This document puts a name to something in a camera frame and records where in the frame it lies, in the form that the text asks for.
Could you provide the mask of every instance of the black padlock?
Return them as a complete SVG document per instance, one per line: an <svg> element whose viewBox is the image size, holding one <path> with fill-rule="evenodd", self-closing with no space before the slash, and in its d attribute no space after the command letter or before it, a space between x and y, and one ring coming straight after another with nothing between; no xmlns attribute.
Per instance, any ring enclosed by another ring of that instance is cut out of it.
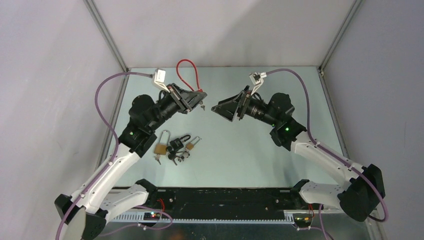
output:
<svg viewBox="0 0 424 240"><path fill-rule="evenodd" d="M175 158L177 151L184 148L184 143L187 142L191 137L192 136L187 134L170 141L169 145L166 147L166 150L169 152L168 158L169 159Z"/></svg>

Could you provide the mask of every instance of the gray wall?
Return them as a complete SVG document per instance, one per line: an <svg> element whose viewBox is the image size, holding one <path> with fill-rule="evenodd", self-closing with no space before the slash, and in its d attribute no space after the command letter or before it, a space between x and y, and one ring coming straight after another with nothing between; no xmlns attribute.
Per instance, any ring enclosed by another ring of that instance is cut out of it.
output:
<svg viewBox="0 0 424 240"><path fill-rule="evenodd" d="M424 1L365 1L324 70L351 158L383 172L391 240L421 238Z"/></svg>
<svg viewBox="0 0 424 240"><path fill-rule="evenodd" d="M120 68L81 0L0 1L0 239L54 239L53 204L93 173L94 94ZM100 107L109 118L117 79Z"/></svg>

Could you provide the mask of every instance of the small brass padlock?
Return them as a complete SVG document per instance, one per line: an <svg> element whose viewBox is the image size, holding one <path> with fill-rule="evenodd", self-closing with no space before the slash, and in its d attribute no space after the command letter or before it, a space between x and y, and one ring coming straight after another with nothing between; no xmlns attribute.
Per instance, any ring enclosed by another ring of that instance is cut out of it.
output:
<svg viewBox="0 0 424 240"><path fill-rule="evenodd" d="M164 133L168 133L168 139L166 140L166 143L161 143L162 135L163 135ZM161 133L161 134L160 134L160 136L159 136L159 140L157 141L156 147L154 148L153 153L154 153L154 154L156 154L156 155L154 156L154 159L155 159L155 160L156 160L159 164L161 164L161 162L159 161L159 158L161 157L161 155L166 155L166 154L167 154L167 146L168 146L168 143L169 143L169 141L170 141L170 137L171 137L171 133L170 133L170 131L168 131L168 130L164 130L164 131L162 131L162 133Z"/></svg>
<svg viewBox="0 0 424 240"><path fill-rule="evenodd" d="M187 143L187 145L185 145L185 148L188 151L191 151L200 140L201 138L199 136L196 136L189 143Z"/></svg>

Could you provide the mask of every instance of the bunch of keys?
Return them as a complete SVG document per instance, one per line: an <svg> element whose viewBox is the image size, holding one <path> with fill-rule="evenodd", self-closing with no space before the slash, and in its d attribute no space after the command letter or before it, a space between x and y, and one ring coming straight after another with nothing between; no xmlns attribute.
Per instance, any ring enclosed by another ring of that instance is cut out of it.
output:
<svg viewBox="0 0 424 240"><path fill-rule="evenodd" d="M161 143L162 135L164 135L164 133L168 133L168 139L166 140L165 144ZM170 137L171 137L171 132L168 130L163 130L159 136L159 140L157 141L156 147L154 148L153 153L156 154L154 156L154 159L159 163L159 165L162 165L161 161L159 160L161 158L161 155L165 156L167 154L167 146L170 141Z"/></svg>
<svg viewBox="0 0 424 240"><path fill-rule="evenodd" d="M184 148L184 143L187 142L192 136L184 135L182 137L176 138L169 142L169 146L166 147L166 150L169 152L168 158L173 161L173 163L177 166L175 162L175 158L177 157L178 150Z"/></svg>
<svg viewBox="0 0 424 240"><path fill-rule="evenodd" d="M182 152L182 155L178 157L178 161L181 163L184 161L184 159L188 159L190 157L190 151L195 147L195 145L202 140L199 136L196 136L193 138L187 145L185 146L184 151Z"/></svg>

